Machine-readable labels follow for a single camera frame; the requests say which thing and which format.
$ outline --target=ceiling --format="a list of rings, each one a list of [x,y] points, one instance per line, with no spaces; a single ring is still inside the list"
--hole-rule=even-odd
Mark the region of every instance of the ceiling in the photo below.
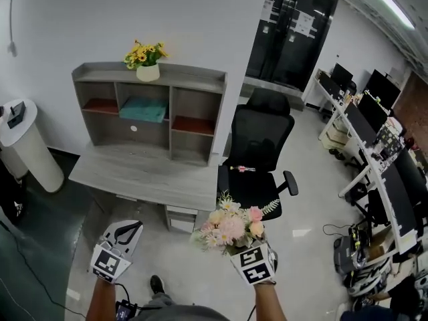
[[[344,0],[369,18],[428,83],[428,0],[394,0],[415,29],[408,29],[381,0]]]

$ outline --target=forearm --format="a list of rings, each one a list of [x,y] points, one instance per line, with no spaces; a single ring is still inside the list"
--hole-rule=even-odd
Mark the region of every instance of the forearm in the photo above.
[[[98,278],[89,306],[87,321],[115,321],[116,291],[114,284]]]
[[[378,294],[370,295],[368,298],[371,298],[372,300],[379,302],[379,301],[387,300],[388,298],[390,298],[390,296],[387,292],[379,292]]]
[[[256,284],[254,289],[257,321],[287,321],[273,284]]]

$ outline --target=chair armrest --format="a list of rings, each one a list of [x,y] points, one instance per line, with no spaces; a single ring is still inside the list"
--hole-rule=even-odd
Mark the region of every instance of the chair armrest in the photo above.
[[[299,188],[293,174],[290,171],[284,171],[283,174],[286,181],[278,187],[278,193],[288,188],[290,195],[296,196],[299,193]]]
[[[226,165],[220,165],[217,175],[217,197],[229,190],[229,168]]]

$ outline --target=white desk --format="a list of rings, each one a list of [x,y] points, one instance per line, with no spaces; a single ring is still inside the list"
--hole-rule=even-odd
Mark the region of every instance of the white desk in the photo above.
[[[169,151],[157,146],[89,145],[69,178],[131,200],[215,210],[217,167],[169,160]]]
[[[385,187],[385,184],[383,182],[383,179],[381,177],[380,172],[380,165],[377,161],[375,161],[371,155],[368,153],[368,149],[366,148],[365,142],[361,140],[361,138],[356,133],[355,129],[352,127],[350,121],[346,117],[346,114],[344,113],[345,107],[341,106],[325,89],[317,79],[315,79],[313,89],[319,91],[319,93],[323,94],[326,101],[329,101],[333,104],[335,111],[328,121],[327,125],[324,127],[322,132],[320,133],[320,136],[318,139],[322,139],[322,137],[326,134],[327,130],[331,127],[334,120],[338,117],[341,117],[343,120],[343,123],[346,125],[346,127],[349,128],[350,135],[356,139],[359,147],[362,149],[362,152],[364,153],[364,156],[366,157],[368,165],[364,168],[364,170],[351,182],[349,183],[341,192],[339,192],[339,197],[343,197],[357,182],[359,182],[367,173],[371,172],[371,178],[373,181],[373,185],[376,186],[376,188],[379,191],[379,194],[381,196],[383,206],[385,208],[385,211],[387,213],[388,220],[391,222],[393,233],[394,233],[394,239],[395,239],[395,246],[398,249],[399,253],[404,253],[408,249],[412,248],[414,245],[416,245],[417,242],[417,232],[415,229],[408,232],[404,236],[400,236],[400,225],[398,225],[397,220],[395,217],[393,217],[393,207],[391,205],[391,201],[389,200],[387,189]]]

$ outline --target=black glass door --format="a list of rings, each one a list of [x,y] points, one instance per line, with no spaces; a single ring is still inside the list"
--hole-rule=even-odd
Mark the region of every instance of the black glass door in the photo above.
[[[303,91],[336,4],[337,0],[274,0],[270,21],[259,22],[247,75]]]

